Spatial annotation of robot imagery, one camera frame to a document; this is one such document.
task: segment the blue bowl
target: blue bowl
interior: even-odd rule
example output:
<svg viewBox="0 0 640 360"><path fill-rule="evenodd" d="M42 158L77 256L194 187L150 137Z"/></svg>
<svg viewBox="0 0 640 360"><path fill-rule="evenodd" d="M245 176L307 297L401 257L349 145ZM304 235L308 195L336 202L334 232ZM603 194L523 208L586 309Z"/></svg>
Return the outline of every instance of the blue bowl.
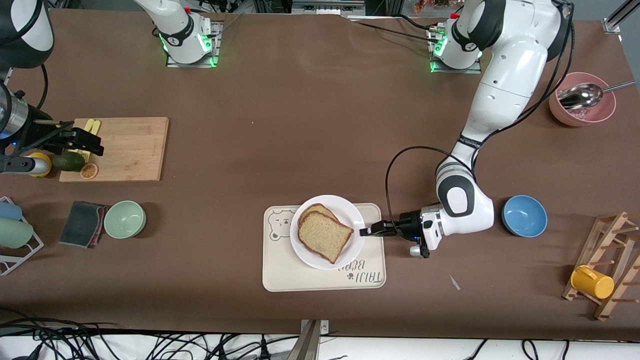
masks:
<svg viewBox="0 0 640 360"><path fill-rule="evenodd" d="M504 205L502 222L509 231L518 236L535 238L547 228L547 212L544 206L531 196L517 195Z"/></svg>

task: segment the mug handle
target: mug handle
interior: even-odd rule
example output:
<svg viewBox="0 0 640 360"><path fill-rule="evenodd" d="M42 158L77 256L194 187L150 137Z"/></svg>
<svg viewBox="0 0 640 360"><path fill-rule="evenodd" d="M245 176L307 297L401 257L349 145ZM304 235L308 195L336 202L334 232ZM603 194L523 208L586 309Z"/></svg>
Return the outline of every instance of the mug handle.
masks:
<svg viewBox="0 0 640 360"><path fill-rule="evenodd" d="M598 276L596 275L596 273L594 273L592 269L590 269L590 268L588 268L586 266L584 266L584 267L580 266L578 268L578 270L580 272L582 272L583 274L586 274L586 275L590 276L593 280L597 280L598 279Z"/></svg>

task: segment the slice of bread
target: slice of bread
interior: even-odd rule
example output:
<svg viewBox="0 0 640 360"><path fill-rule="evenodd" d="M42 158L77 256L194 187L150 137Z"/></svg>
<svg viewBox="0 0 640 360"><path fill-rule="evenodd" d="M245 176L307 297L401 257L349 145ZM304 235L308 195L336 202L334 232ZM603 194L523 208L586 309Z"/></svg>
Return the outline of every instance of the slice of bread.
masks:
<svg viewBox="0 0 640 360"><path fill-rule="evenodd" d="M353 229L332 218L311 211L298 229L298 238L307 248L335 264Z"/></svg>
<svg viewBox="0 0 640 360"><path fill-rule="evenodd" d="M309 206L302 213L302 215L300 215L300 218L298 219L298 226L302 225L302 221L304 221L304 219L307 217L307 215L309 215L311 213L311 211L317 211L322 215L325 215L325 216L328 216L328 217L332 218L336 222L340 222L340 220L338 220L338 218L335 217L335 215L331 212L331 210L327 209L324 205L322 205L322 204L313 204L313 205Z"/></svg>

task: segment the pink bowl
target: pink bowl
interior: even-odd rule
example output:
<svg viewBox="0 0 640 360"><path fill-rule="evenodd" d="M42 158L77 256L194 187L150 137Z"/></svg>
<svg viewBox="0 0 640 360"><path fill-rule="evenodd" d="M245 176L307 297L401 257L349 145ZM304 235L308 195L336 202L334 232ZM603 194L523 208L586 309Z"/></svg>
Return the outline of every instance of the pink bowl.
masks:
<svg viewBox="0 0 640 360"><path fill-rule="evenodd" d="M602 100L590 108L570 110L571 112L563 108L562 105L560 105L560 100L558 100L558 93L582 83L592 83L602 88L609 86L599 77L587 74L586 72L572 72L571 74L567 74L556 93L549 97L551 113L563 124L569 126L593 125L597 122L607 120L613 115L614 111L616 111L616 96L612 92L604 94ZM576 111L582 111L582 116L576 115Z"/></svg>

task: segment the metal scoop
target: metal scoop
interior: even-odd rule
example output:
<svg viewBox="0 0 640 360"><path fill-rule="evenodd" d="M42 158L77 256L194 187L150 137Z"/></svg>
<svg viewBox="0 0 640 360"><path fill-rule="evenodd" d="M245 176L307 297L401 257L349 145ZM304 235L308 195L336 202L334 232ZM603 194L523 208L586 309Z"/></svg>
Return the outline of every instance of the metal scoop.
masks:
<svg viewBox="0 0 640 360"><path fill-rule="evenodd" d="M562 91L558 94L558 99L560 100L560 105L567 110L590 108L598 104L605 93L626 88L635 83L636 81L632 80L604 89L596 84L583 83Z"/></svg>

